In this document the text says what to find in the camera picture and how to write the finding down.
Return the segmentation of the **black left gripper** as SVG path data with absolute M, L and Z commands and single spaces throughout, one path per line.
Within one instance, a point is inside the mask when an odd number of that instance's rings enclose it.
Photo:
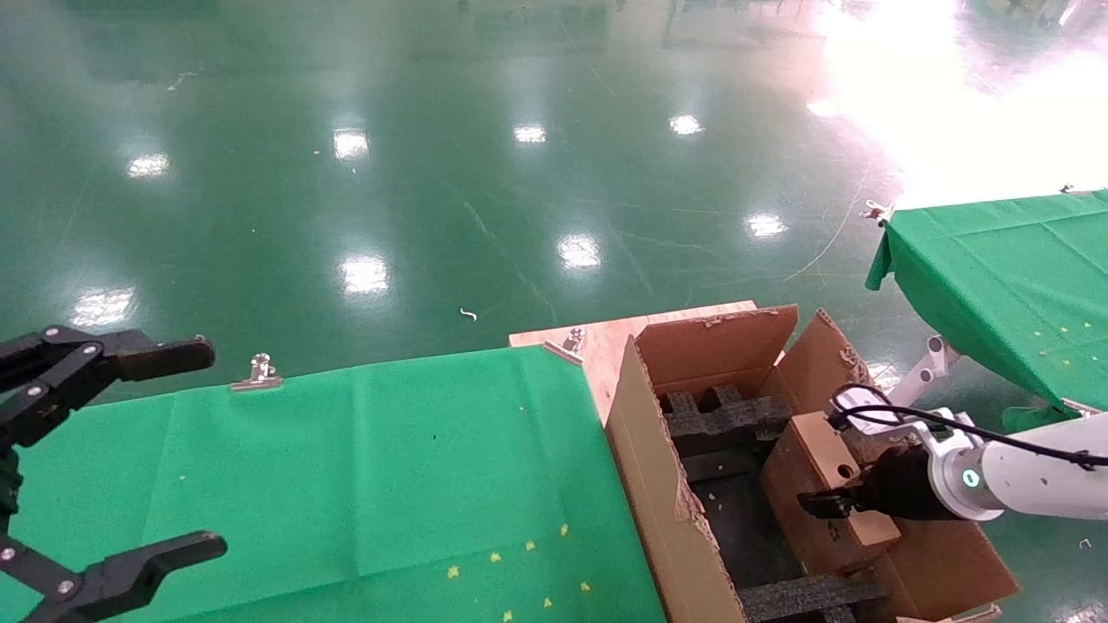
M 112 382 L 142 382 L 209 369 L 213 344 L 202 335 L 154 343 L 138 330 L 88 334 L 66 326 L 30 331 L 1 346 L 1 517 L 19 512 L 23 486 L 11 446 L 30 448 L 84 408 Z M 146 607 L 171 573 L 225 556 L 227 542 L 211 531 L 174 537 L 104 556 L 83 571 L 3 535 L 1 570 L 40 593 L 24 622 L 99 622 Z

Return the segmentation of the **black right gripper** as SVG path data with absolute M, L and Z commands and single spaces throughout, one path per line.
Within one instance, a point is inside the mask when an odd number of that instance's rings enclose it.
M 847 520 L 854 512 L 876 511 L 912 521 L 960 521 L 931 488 L 924 446 L 890 446 L 866 466 L 856 486 L 796 494 L 804 512 L 822 520 Z

